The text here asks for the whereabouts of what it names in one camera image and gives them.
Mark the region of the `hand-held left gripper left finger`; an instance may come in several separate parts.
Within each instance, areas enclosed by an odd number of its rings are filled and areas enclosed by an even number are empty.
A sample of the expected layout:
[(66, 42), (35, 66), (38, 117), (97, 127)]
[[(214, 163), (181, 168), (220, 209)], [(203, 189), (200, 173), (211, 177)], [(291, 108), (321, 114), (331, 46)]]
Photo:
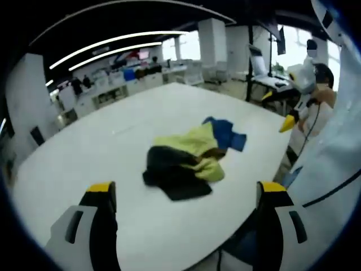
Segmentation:
[(61, 270), (117, 270), (116, 184), (91, 185), (51, 226), (45, 246)]

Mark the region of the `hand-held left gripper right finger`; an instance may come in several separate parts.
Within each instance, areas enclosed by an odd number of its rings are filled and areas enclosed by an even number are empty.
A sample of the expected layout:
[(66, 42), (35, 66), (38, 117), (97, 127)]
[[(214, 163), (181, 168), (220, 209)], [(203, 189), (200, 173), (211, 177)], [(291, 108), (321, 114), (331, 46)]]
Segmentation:
[(315, 221), (285, 187), (257, 183), (255, 270), (311, 270), (322, 254)]

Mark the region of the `person's right hand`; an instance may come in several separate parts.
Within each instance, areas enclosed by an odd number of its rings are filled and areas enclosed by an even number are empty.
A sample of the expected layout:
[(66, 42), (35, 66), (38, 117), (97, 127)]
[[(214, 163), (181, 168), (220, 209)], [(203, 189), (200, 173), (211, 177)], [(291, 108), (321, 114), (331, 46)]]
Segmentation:
[(323, 90), (315, 89), (311, 93), (310, 100), (308, 101), (308, 107), (310, 107), (313, 104), (320, 105), (324, 100), (323, 92), (324, 92)]

